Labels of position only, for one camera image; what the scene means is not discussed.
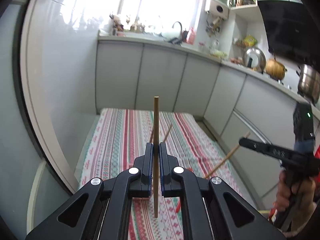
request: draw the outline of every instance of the stainless steel pot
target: stainless steel pot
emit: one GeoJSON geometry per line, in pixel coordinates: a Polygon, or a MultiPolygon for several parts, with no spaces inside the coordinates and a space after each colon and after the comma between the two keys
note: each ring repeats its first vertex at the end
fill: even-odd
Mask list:
{"type": "Polygon", "coordinates": [[[313,104],[316,104],[320,95],[320,73],[306,64],[298,65],[300,76],[298,83],[298,94],[309,98],[313,104]]]}
{"type": "Polygon", "coordinates": [[[252,58],[252,60],[249,67],[257,68],[258,72],[263,73],[264,68],[266,67],[266,57],[264,56],[262,50],[256,47],[248,48],[242,56],[245,67],[248,67],[250,58],[252,58]]]}

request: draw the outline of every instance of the silver screw head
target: silver screw head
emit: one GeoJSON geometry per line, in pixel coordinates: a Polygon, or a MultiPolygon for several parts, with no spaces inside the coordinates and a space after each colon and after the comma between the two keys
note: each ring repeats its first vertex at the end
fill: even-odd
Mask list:
{"type": "Polygon", "coordinates": [[[129,169],[130,174],[137,174],[139,172],[139,169],[136,167],[132,167],[129,169]]]}
{"type": "Polygon", "coordinates": [[[173,168],[173,171],[175,172],[175,173],[183,173],[184,172],[184,169],[182,168],[182,167],[175,167],[175,168],[173,168]]]}
{"type": "Polygon", "coordinates": [[[91,180],[91,184],[92,184],[92,185],[99,185],[100,182],[101,182],[101,179],[99,179],[99,178],[93,178],[93,179],[91,180]]]}
{"type": "Polygon", "coordinates": [[[222,179],[220,179],[219,177],[213,177],[211,181],[213,184],[219,185],[222,182],[222,179]]]}

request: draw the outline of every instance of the pot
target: pot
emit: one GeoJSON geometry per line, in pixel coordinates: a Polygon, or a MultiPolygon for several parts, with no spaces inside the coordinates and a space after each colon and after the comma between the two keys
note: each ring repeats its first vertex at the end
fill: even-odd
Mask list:
{"type": "Polygon", "coordinates": [[[262,50],[256,47],[248,48],[243,54],[242,59],[245,67],[256,69],[260,73],[263,73],[266,67],[266,57],[262,50]]]}
{"type": "Polygon", "coordinates": [[[287,69],[283,64],[271,58],[266,64],[266,73],[270,75],[271,78],[275,80],[283,80],[287,69]]]}
{"type": "Polygon", "coordinates": [[[298,94],[306,97],[316,104],[320,95],[320,73],[307,64],[298,65],[300,77],[298,83],[298,94]]]}

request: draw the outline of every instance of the wooden chopstick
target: wooden chopstick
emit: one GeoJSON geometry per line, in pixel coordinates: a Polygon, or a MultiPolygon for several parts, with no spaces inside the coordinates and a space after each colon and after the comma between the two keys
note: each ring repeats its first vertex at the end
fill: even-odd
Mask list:
{"type": "Polygon", "coordinates": [[[163,139],[163,142],[165,142],[165,141],[167,140],[167,137],[168,137],[168,135],[169,135],[169,133],[170,133],[171,128],[172,128],[172,124],[170,124],[169,130],[168,130],[167,133],[165,134],[164,139],[163,139]]]}
{"type": "Polygon", "coordinates": [[[159,97],[154,97],[153,112],[153,204],[154,215],[158,217],[159,191],[159,97]]]}
{"type": "MultiPolygon", "coordinates": [[[[250,132],[247,132],[247,134],[244,136],[245,138],[248,138],[250,136],[250,132]]],[[[208,179],[217,169],[219,169],[228,159],[232,157],[232,155],[239,149],[240,145],[239,143],[227,154],[227,156],[218,164],[216,165],[212,171],[210,171],[205,178],[208,179]]]]}

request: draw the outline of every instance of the red object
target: red object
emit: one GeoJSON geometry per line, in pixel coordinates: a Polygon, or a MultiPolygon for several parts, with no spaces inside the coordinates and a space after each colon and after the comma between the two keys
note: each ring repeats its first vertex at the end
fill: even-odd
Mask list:
{"type": "MultiPolygon", "coordinates": [[[[320,159],[320,146],[318,147],[316,153],[315,153],[315,157],[320,159]]],[[[315,181],[316,182],[320,182],[320,174],[318,176],[315,177],[315,181]]]]}
{"type": "Polygon", "coordinates": [[[181,203],[180,203],[180,199],[179,199],[178,205],[176,207],[176,213],[178,213],[180,211],[180,209],[181,209],[181,203]]]}
{"type": "Polygon", "coordinates": [[[194,29],[191,27],[188,35],[187,35],[187,43],[192,44],[195,42],[196,39],[196,32],[194,31],[194,29]]]}

